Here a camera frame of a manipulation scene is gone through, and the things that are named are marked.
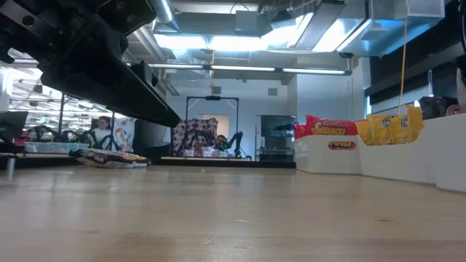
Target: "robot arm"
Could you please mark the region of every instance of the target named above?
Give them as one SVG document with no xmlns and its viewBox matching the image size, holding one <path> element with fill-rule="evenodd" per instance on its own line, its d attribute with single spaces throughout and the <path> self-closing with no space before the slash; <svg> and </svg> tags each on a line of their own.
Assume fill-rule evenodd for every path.
<svg viewBox="0 0 466 262">
<path fill-rule="evenodd" d="M 0 61 L 10 48 L 39 62 L 42 83 L 168 127 L 179 116 L 155 92 L 147 64 L 122 62 L 126 36 L 156 17 L 153 0 L 0 0 Z"/>
</svg>

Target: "candy bag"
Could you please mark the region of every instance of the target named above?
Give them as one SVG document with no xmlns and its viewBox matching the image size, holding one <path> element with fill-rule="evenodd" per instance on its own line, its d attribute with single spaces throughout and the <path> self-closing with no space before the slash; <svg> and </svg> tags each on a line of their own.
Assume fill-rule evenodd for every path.
<svg viewBox="0 0 466 262">
<path fill-rule="evenodd" d="M 424 122 L 422 121 L 422 110 L 414 106 L 405 106 L 408 109 L 408 143 L 413 143 L 424 128 Z"/>
<path fill-rule="evenodd" d="M 299 139 L 305 136 L 306 127 L 303 124 L 294 124 L 294 139 Z"/>
<path fill-rule="evenodd" d="M 135 168 L 147 167 L 149 164 L 149 160 L 143 156 L 93 148 L 70 151 L 69 156 L 89 167 Z"/>
<path fill-rule="evenodd" d="M 424 112 L 424 120 L 462 113 L 456 98 L 423 97 L 419 104 Z"/>
<path fill-rule="evenodd" d="M 306 116 L 305 133 L 307 135 L 357 135 L 358 130 L 353 121 Z"/>
<path fill-rule="evenodd" d="M 405 144 L 408 142 L 408 114 L 402 114 L 400 116 L 394 116 L 390 120 L 390 126 L 388 127 L 392 143 L 394 145 Z"/>
<path fill-rule="evenodd" d="M 408 113 L 395 116 L 390 120 L 390 134 L 394 145 L 414 142 L 424 127 L 422 110 L 414 106 L 405 106 Z"/>
<path fill-rule="evenodd" d="M 367 146 L 374 145 L 374 139 L 372 138 L 371 132 L 369 131 L 369 123 L 367 120 L 356 121 L 356 128 L 358 129 L 358 135 L 361 137 L 363 142 Z"/>
<path fill-rule="evenodd" d="M 374 139 L 374 144 L 380 145 L 391 145 L 392 138 L 390 135 L 390 120 L 393 118 L 392 115 L 368 115 L 367 121 L 369 123 L 369 131 Z"/>
</svg>

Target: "white bin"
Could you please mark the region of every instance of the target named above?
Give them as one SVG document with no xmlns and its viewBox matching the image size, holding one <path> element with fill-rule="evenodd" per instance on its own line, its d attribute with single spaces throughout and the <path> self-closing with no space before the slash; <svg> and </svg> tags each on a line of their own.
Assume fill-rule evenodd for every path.
<svg viewBox="0 0 466 262">
<path fill-rule="evenodd" d="M 351 142 L 352 150 L 331 150 L 330 142 Z M 310 135 L 295 140 L 296 168 L 305 172 L 361 174 L 355 135 Z"/>
<path fill-rule="evenodd" d="M 437 187 L 466 192 L 466 114 L 424 122 L 427 166 Z"/>
<path fill-rule="evenodd" d="M 363 175 L 376 178 L 435 183 L 425 151 L 424 130 L 416 141 L 405 145 L 367 146 L 358 136 L 358 148 Z"/>
</svg>

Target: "wooden floor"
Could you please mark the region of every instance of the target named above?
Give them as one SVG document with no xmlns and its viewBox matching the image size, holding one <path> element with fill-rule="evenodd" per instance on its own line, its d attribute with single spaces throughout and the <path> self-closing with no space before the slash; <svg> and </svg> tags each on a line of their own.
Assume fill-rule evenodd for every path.
<svg viewBox="0 0 466 262">
<path fill-rule="evenodd" d="M 1 262 L 466 261 L 466 195 L 295 170 L 18 170 Z"/>
</svg>

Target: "yellow snack bag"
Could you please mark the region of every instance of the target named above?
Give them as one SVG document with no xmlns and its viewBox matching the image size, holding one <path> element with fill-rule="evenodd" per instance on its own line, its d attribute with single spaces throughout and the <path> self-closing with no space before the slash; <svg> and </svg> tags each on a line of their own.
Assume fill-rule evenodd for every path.
<svg viewBox="0 0 466 262">
<path fill-rule="evenodd" d="M 405 106 L 407 114 L 395 116 L 390 120 L 390 134 L 395 145 L 412 143 L 419 136 L 424 127 L 422 110 L 414 106 Z"/>
<path fill-rule="evenodd" d="M 392 144 L 392 137 L 390 135 L 390 130 L 388 129 L 392 117 L 392 115 L 367 116 L 369 131 L 371 131 L 372 138 L 377 146 Z"/>
<path fill-rule="evenodd" d="M 408 143 L 414 142 L 419 137 L 419 132 L 424 128 L 422 110 L 414 106 L 405 106 L 408 109 Z"/>
<path fill-rule="evenodd" d="M 358 129 L 358 135 L 361 137 L 363 142 L 367 146 L 374 145 L 374 139 L 372 138 L 371 132 L 369 131 L 369 123 L 367 120 L 356 121 L 356 128 Z"/>
<path fill-rule="evenodd" d="M 405 144 L 408 142 L 409 128 L 407 114 L 391 118 L 390 126 L 388 128 L 394 145 Z"/>
</svg>

